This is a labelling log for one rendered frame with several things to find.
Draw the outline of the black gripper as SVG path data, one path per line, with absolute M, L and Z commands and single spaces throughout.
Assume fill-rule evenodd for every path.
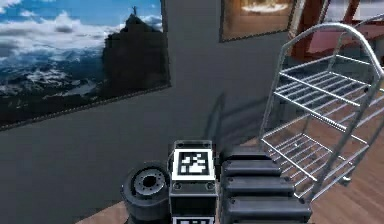
M 163 162 L 143 162 L 131 169 L 120 188 L 128 213 L 124 224 L 169 224 L 169 186 Z

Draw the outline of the mountain sky framed picture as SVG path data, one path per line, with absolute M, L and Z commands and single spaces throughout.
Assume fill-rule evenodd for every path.
M 165 89 L 165 0 L 0 0 L 0 131 Z

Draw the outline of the brown framed picture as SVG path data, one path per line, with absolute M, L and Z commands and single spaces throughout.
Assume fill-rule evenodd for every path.
M 288 30 L 297 0 L 220 0 L 221 43 Z

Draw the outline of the red wooden table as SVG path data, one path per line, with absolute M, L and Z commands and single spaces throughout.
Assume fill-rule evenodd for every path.
M 296 0 L 288 36 L 293 39 L 318 23 L 355 26 L 368 40 L 384 38 L 384 0 Z M 342 31 L 324 28 L 308 35 L 290 50 L 294 59 L 309 61 L 329 55 Z

